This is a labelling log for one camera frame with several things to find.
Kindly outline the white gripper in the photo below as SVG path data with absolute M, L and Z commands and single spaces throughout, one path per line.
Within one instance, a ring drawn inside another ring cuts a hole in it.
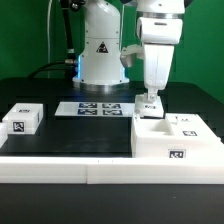
M 136 33 L 141 40 L 144 59 L 144 85 L 147 100 L 154 102 L 158 90 L 167 84 L 174 46 L 179 43 L 183 22 L 181 19 L 139 17 Z

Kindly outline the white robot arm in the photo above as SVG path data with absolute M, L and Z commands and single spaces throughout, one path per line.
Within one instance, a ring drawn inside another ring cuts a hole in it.
M 139 42 L 122 48 L 121 15 L 107 0 L 84 4 L 84 50 L 78 57 L 73 83 L 82 87 L 126 85 L 125 69 L 135 56 L 144 62 L 143 100 L 153 103 L 165 88 L 174 46 L 179 43 L 186 8 L 193 0 L 120 0 L 136 7 L 135 33 Z

